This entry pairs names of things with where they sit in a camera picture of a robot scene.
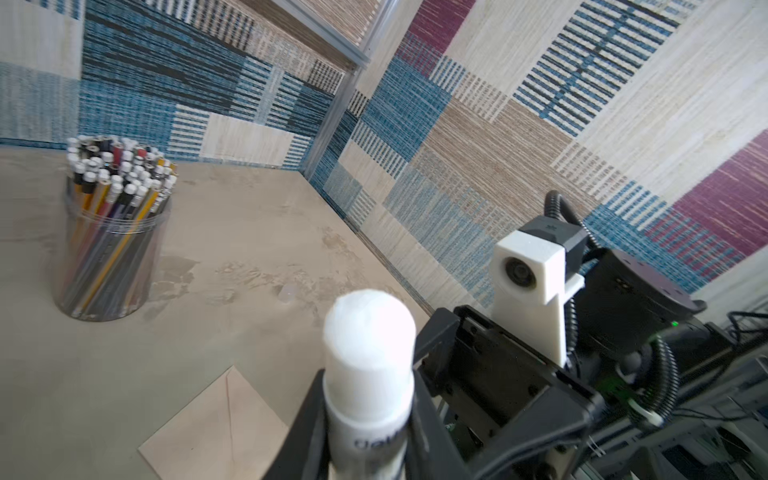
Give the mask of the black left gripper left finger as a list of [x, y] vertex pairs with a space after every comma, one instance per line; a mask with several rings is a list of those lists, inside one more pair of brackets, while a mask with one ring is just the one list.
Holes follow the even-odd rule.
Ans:
[[329, 478], [327, 415], [320, 369], [263, 480]]

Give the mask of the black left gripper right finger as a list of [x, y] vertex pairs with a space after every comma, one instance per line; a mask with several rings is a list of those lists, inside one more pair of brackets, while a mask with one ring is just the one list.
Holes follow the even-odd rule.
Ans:
[[466, 463], [444, 427], [418, 372], [408, 423], [406, 479], [471, 479]]

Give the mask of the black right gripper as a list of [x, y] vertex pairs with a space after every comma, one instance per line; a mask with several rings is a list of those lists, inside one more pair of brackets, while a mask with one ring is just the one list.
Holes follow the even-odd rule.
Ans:
[[471, 479], [569, 479], [584, 462], [602, 396], [474, 308], [435, 310], [414, 357]]

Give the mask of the white glue stick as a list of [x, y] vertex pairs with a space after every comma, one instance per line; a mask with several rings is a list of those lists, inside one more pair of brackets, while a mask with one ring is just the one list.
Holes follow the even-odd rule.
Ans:
[[414, 397], [416, 325], [379, 290], [336, 299], [323, 326], [322, 380], [335, 479], [398, 479]]

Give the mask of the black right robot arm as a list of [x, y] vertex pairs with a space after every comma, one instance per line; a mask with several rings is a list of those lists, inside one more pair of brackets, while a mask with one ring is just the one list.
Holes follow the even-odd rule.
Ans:
[[440, 308], [417, 336], [411, 477], [565, 479], [622, 420], [649, 444], [607, 454], [604, 471], [662, 477], [662, 438], [725, 421], [686, 402], [767, 339], [700, 323], [704, 301], [600, 246], [558, 191], [494, 246], [490, 276], [488, 313]]

